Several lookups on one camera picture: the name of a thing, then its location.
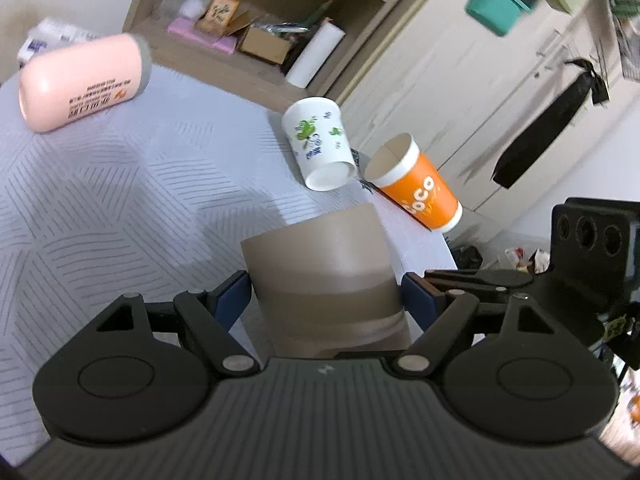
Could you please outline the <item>wooden wardrobe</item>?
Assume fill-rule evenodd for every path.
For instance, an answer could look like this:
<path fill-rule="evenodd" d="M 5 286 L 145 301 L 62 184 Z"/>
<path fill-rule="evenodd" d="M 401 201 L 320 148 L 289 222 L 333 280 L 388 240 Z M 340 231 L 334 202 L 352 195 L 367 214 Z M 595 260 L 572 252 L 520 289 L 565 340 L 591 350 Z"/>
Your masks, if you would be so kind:
<path fill-rule="evenodd" d="M 408 132 L 463 207 L 450 240 L 486 242 L 570 172 L 638 96 L 622 76 L 608 0 L 575 14 L 545 2 L 499 37 L 465 12 L 468 0 L 401 0 L 376 33 L 378 50 L 342 96 L 352 145 L 374 153 Z M 590 61 L 610 99 L 583 105 L 512 188 L 492 180 L 506 147 Z"/>

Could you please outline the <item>wooden shelf unit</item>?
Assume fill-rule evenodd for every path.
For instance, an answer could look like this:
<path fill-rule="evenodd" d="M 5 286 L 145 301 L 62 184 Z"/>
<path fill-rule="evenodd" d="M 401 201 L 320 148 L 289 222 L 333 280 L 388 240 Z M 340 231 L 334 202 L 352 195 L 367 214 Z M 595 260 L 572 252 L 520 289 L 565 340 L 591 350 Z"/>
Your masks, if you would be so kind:
<path fill-rule="evenodd" d="M 273 24 L 288 28 L 292 51 L 324 22 L 344 37 L 306 88 L 296 88 L 284 71 L 257 55 L 236 50 L 223 54 L 173 35 L 166 0 L 132 0 L 124 29 L 143 36 L 155 63 L 212 84 L 241 98 L 282 112 L 304 96 L 327 96 L 343 102 L 376 58 L 399 34 L 425 0 L 238 0 L 236 13 L 252 26 Z"/>

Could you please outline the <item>white paper cup green print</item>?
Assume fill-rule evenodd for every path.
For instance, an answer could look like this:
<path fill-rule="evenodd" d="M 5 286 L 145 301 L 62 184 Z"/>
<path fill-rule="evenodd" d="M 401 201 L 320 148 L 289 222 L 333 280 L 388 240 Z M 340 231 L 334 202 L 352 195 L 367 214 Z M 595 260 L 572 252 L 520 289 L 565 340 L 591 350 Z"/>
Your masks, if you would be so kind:
<path fill-rule="evenodd" d="M 282 128 L 311 191 L 333 191 L 355 177 L 356 162 L 334 101 L 312 96 L 295 102 L 285 111 Z"/>

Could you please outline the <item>brown cardboard box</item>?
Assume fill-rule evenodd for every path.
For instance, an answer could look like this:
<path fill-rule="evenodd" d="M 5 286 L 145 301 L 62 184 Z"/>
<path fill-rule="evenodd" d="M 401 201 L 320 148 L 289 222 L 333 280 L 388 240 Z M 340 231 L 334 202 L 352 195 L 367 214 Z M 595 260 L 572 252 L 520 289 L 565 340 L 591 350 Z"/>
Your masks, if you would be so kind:
<path fill-rule="evenodd" d="M 231 35 L 238 37 L 236 50 L 273 65 L 281 65 L 297 37 L 308 32 L 299 23 L 254 11 L 246 11 L 231 25 Z"/>

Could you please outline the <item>light quilted table cloth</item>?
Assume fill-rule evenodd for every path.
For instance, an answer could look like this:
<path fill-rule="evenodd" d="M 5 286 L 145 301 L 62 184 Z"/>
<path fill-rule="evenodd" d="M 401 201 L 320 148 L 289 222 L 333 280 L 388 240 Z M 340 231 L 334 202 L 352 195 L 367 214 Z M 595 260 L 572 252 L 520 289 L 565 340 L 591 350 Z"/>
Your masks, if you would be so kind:
<path fill-rule="evenodd" d="M 125 292 L 168 301 L 242 269 L 242 241 L 372 203 L 396 274 L 454 266 L 446 240 L 352 181 L 308 190 L 281 117 L 155 67 L 141 96 L 50 133 L 1 87 L 1 453 L 47 441 L 38 368 Z"/>

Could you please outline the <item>orange tea box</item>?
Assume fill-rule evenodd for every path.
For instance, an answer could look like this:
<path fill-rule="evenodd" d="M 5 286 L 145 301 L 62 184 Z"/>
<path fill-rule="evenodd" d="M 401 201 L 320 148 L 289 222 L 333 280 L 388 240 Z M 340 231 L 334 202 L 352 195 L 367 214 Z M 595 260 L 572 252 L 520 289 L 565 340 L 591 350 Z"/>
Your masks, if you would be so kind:
<path fill-rule="evenodd" d="M 212 0 L 205 15 L 195 23 L 195 28 L 206 34 L 224 36 L 240 0 Z"/>

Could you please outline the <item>pink tumbler cup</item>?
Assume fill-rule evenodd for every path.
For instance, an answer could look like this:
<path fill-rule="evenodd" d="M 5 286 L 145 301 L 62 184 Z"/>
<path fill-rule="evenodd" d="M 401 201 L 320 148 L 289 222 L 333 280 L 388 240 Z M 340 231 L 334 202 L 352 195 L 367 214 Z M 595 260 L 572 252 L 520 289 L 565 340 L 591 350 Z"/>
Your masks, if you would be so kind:
<path fill-rule="evenodd" d="M 18 105 L 43 133 L 127 102 L 149 83 L 149 44 L 135 34 L 108 36 L 35 56 L 20 71 Z"/>

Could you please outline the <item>white tissue pack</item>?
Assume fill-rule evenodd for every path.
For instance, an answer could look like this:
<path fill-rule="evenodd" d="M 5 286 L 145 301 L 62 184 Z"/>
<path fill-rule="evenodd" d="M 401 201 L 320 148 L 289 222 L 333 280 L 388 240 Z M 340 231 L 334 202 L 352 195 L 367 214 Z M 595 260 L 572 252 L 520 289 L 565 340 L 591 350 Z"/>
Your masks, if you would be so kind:
<path fill-rule="evenodd" d="M 37 54 L 99 38 L 101 35 L 92 30 L 57 18 L 44 18 L 28 32 L 26 40 L 18 49 L 18 67 L 25 66 Z"/>

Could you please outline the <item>pink flat box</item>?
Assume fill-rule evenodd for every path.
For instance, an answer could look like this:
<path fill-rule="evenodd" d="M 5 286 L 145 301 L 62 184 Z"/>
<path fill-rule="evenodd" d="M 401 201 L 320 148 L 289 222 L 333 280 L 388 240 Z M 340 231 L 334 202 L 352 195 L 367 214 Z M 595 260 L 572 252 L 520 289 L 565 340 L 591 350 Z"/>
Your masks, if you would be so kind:
<path fill-rule="evenodd" d="M 169 23 L 166 30 L 174 36 L 194 42 L 202 47 L 220 51 L 224 54 L 233 54 L 238 41 L 233 36 L 219 36 L 201 32 L 195 28 L 194 21 L 187 18 L 175 18 Z"/>

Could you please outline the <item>white paper towel roll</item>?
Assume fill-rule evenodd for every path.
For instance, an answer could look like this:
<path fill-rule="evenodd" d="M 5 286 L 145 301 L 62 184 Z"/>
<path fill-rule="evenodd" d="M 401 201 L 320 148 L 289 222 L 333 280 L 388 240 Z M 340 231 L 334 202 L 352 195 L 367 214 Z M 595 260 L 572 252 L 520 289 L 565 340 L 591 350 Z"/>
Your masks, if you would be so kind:
<path fill-rule="evenodd" d="M 285 80 L 297 88 L 306 88 L 344 37 L 343 29 L 324 20 L 286 73 Z"/>

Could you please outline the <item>orange paper cup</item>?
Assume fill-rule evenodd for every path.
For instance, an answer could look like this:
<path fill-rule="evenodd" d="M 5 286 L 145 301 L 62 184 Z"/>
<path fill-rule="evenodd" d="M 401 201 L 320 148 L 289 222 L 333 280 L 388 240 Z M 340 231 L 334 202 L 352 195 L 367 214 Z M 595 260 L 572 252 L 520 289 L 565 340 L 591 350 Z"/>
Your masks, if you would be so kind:
<path fill-rule="evenodd" d="M 364 170 L 373 184 L 427 229 L 451 231 L 462 218 L 462 205 L 410 133 L 383 144 Z"/>

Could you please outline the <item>taupe tumbler cup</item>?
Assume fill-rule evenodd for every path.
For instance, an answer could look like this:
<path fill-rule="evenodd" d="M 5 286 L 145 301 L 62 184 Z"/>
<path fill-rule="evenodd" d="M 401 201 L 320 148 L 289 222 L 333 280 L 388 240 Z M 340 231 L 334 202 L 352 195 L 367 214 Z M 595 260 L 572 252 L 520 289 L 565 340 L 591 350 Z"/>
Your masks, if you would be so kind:
<path fill-rule="evenodd" d="M 241 247 L 277 356 L 325 359 L 410 344 L 373 205 L 265 232 Z"/>

